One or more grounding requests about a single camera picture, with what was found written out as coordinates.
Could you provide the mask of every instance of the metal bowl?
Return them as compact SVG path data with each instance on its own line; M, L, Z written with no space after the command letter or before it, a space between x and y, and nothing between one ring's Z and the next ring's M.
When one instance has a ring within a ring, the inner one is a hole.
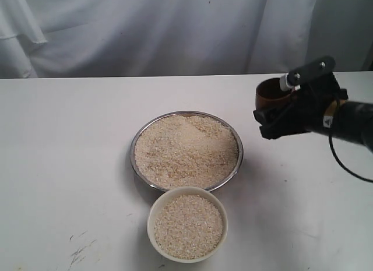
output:
M214 191L215 189L220 188L221 186L223 186L224 184L226 184L230 179L232 179L238 173L238 169L240 169L241 163L242 163L242 159L244 157L244 147L242 146L242 142L241 142L240 137L238 136L237 132L233 129L233 127L230 126L225 121L223 121L222 119L220 119L218 117L215 117L214 115L206 114L204 112L178 111L178 112L171 112L171 113L168 113L168 114L165 114L165 115L161 115L161 116L159 116L159 117L151 120L143 128L140 129L140 131L135 135L134 139L132 140L131 149L129 151L131 165L132 165L132 168L133 168L134 172L136 173L136 175L142 181L144 181L145 183L147 183L150 187L152 187L154 189L158 189L159 191L166 192L166 191L169 190L167 188L163 188L163 187L161 187L159 185L156 185L156 184L152 183L151 181L149 181L140 172L140 170L138 169L138 167L136 165L136 161L135 161L135 146L136 146L137 140L139 139L139 137L141 136L141 134L144 132L144 130L146 128L148 128L151 124L155 123L156 121L159 121L162 118L170 117L170 116L173 116L173 115L182 115L183 117L191 117L191 116L197 115L199 117L209 117L209 118L212 118L215 121L217 121L217 122L221 123L222 125L226 126L227 128L229 128L229 130L232 132L232 134L234 136L235 141L237 142L238 158L237 158L237 163L236 163L235 167L233 168L232 172L227 177L225 177L225 179L221 180L217 184L214 184L212 186L209 186L208 188L205 188L205 190L207 190L207 191Z

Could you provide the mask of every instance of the white cloth backdrop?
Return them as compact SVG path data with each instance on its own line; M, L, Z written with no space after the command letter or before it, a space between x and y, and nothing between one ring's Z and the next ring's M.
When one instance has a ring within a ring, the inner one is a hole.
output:
M284 72L329 53L309 41L317 4L320 12L329 7L320 0L0 0L0 77Z

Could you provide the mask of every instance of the rice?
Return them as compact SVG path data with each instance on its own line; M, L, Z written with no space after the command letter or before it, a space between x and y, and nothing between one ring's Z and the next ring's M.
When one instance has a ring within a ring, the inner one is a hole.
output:
M232 132L209 117L163 118L150 125L135 145L139 171L166 189L215 185L232 172L237 159Z
M168 203L156 219L159 247L181 259L207 255L221 239L223 221L213 203L198 195L181 195Z

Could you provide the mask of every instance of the black cable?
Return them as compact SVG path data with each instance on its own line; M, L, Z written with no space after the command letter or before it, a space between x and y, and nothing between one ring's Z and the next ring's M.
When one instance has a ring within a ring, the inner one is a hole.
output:
M337 108L336 110L334 111L334 114L333 114L333 121L332 121L332 124L330 126L330 131L329 131L329 146L330 146L330 150L332 151L332 154L333 154L333 157L335 158L335 160L337 161L337 163L339 164L339 166L341 166L346 172L348 172L349 174L351 174L352 176L364 181L364 182L371 182L373 183L373 180L371 179L367 179L367 178L364 178L354 172L352 172L350 169L348 169L343 163L342 161L340 161L340 159L338 158L337 154L336 154L336 151L334 149L334 146L333 146L333 140L332 140L332 136L333 136L333 131L334 131L334 126L335 126L335 122L337 121L337 116L338 116L338 111L339 111L339 107L340 107L340 101L339 101L339 97L338 96L335 96L335 100L337 102Z

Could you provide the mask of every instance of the brown cup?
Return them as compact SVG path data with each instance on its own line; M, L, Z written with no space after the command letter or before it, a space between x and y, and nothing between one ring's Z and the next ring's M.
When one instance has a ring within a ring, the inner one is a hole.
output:
M265 80L256 87L255 108L281 107L290 101L290 93L281 90L280 78Z

